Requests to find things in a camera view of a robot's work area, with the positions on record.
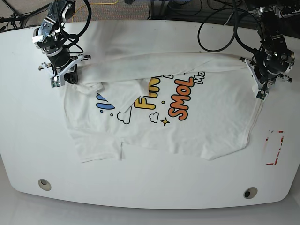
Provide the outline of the white printed T-shirt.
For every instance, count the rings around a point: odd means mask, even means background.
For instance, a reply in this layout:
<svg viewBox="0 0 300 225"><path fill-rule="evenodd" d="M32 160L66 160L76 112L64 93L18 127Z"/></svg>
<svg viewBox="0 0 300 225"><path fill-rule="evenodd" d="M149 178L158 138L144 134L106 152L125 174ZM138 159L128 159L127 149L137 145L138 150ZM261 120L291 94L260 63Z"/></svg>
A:
<svg viewBox="0 0 300 225"><path fill-rule="evenodd" d="M247 147L263 107L246 63L228 55L145 52L78 76L60 100L83 163L121 159L125 145L214 160Z"/></svg>

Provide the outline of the red tape rectangle marking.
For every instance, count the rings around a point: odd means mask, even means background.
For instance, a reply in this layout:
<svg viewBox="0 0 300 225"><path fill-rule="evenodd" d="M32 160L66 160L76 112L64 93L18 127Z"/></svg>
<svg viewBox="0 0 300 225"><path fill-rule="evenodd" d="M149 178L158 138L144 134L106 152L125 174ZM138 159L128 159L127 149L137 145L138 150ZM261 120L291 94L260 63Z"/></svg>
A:
<svg viewBox="0 0 300 225"><path fill-rule="evenodd" d="M283 145L285 132L283 130L269 130L263 149L263 163L276 165Z"/></svg>

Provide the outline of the white power strip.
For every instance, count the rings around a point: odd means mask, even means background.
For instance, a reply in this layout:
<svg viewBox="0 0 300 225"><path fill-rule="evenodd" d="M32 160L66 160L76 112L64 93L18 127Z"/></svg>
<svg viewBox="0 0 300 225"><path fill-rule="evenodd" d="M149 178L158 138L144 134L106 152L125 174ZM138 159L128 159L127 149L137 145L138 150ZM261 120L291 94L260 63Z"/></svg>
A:
<svg viewBox="0 0 300 225"><path fill-rule="evenodd" d="M300 8L299 7L286 7L280 10L279 17L280 18L289 18L295 15L300 14Z"/></svg>

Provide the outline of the black tripod stand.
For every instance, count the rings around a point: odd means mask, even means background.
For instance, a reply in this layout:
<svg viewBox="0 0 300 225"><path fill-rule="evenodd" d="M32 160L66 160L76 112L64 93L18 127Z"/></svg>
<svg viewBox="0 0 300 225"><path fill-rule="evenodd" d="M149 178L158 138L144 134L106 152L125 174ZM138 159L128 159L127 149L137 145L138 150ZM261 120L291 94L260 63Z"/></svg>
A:
<svg viewBox="0 0 300 225"><path fill-rule="evenodd" d="M12 11L12 14L9 18L0 17L0 23L7 23L0 28L1 33L26 28L27 21L30 18L47 11L50 6L48 3L34 11L20 14L7 0L2 0L2 2Z"/></svg>

